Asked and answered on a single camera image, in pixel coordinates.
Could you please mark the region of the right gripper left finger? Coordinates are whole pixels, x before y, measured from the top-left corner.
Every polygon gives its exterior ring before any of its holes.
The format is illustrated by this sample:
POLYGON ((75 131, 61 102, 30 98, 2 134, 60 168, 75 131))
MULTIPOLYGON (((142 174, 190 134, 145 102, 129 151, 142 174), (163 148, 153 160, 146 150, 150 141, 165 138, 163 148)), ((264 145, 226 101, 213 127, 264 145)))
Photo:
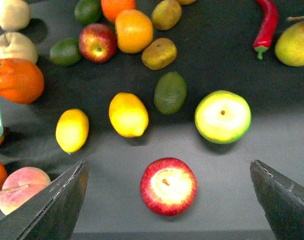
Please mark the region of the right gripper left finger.
POLYGON ((80 160, 0 220, 0 240, 69 240, 87 189, 89 167, 80 160))

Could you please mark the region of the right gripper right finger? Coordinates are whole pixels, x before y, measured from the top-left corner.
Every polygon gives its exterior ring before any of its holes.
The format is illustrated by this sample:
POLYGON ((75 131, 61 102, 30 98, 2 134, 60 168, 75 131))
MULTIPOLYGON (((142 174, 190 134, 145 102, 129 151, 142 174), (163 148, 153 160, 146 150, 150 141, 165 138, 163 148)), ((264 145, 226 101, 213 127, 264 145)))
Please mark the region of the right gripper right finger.
POLYGON ((304 187, 260 160, 251 162, 256 197, 278 240, 304 240, 304 187))

